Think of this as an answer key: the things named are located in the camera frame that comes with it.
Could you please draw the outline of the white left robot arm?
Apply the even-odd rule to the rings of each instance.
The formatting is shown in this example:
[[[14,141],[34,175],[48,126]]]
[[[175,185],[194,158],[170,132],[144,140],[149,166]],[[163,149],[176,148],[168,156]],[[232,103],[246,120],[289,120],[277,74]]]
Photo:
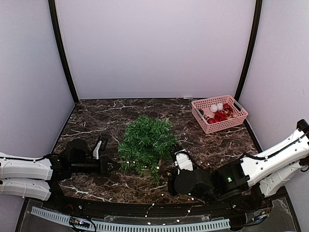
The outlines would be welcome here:
[[[108,175],[121,167],[103,155],[108,139],[98,137],[93,149],[83,139],[74,139],[65,149],[41,158],[0,155],[0,193],[47,201],[58,211],[68,207],[68,199],[55,191],[59,181],[73,174]]]

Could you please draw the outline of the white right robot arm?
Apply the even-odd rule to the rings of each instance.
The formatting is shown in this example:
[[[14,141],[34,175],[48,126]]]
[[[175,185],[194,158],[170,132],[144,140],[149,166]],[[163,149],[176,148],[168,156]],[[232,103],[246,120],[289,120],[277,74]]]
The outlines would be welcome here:
[[[246,205],[256,210],[296,171],[309,165],[309,125],[302,119],[279,144],[257,155],[243,154],[212,172],[198,166],[190,152],[179,144],[172,147],[171,158],[175,167],[166,173],[172,196],[187,195],[212,203],[237,199],[250,190]]]

